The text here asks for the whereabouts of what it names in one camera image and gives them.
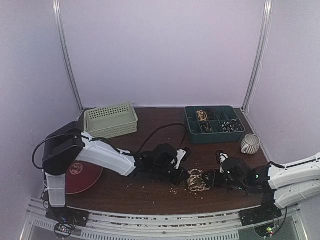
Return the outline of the patterned paisley necktie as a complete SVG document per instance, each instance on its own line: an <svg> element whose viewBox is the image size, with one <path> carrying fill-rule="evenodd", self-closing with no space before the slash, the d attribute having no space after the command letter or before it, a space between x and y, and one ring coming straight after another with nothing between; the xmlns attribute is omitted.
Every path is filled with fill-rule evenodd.
<svg viewBox="0 0 320 240"><path fill-rule="evenodd" d="M197 168L188 171L189 178L186 182L188 190L191 193L205 192L211 189L211 187L206 183L203 173L204 172L201 169Z"/></svg>

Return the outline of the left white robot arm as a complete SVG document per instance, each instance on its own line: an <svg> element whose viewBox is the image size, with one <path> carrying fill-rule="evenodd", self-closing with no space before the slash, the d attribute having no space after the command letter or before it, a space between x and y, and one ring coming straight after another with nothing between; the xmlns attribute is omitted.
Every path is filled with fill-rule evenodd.
<svg viewBox="0 0 320 240"><path fill-rule="evenodd" d="M72 218L72 211L66 207L66 174L72 163L86 162L103 167L128 177L137 173L155 175L178 186L189 178L189 173L181 167L188 150L175 148L168 143L157 145L151 151L144 151L148 141L160 130L184 125L173 123L154 130L137 151L129 151L114 146L105 137L94 137L71 122L48 135L33 150L31 161L34 167L42 170L46 179L48 204L52 213L61 222ZM35 164L35 156L44 147L42 165Z"/></svg>

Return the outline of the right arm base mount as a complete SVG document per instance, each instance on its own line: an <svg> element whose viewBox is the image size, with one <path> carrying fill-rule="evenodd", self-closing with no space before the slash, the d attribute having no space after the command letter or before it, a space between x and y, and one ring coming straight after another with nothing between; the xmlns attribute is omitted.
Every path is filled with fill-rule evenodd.
<svg viewBox="0 0 320 240"><path fill-rule="evenodd" d="M280 221L282 210L274 203L264 202L261 206L241 210L239 218L243 227L254 225L255 233L261 238L271 238L278 233L286 219L288 210L285 209L284 221Z"/></svg>

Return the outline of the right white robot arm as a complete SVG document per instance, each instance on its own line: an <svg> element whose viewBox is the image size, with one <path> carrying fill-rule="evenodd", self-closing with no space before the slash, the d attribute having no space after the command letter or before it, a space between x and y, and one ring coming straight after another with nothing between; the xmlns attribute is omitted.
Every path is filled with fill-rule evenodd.
<svg viewBox="0 0 320 240"><path fill-rule="evenodd" d="M239 158L229 156L223 151L216 153L219 169L203 173L201 179L209 188L226 187L230 190L244 191L247 195L263 195L263 205L256 210L259 220L268 220L276 207L284 209L320 193L320 155L278 164L250 168Z"/></svg>

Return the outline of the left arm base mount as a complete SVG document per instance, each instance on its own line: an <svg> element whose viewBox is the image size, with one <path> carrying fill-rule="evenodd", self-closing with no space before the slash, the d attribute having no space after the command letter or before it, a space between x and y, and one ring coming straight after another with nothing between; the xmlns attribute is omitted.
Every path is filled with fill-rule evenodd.
<svg viewBox="0 0 320 240"><path fill-rule="evenodd" d="M70 237L77 227L86 227L89 219L89 212L70 207L53 207L48 200L43 202L46 209L45 217L57 223L53 227L53 233L60 239Z"/></svg>

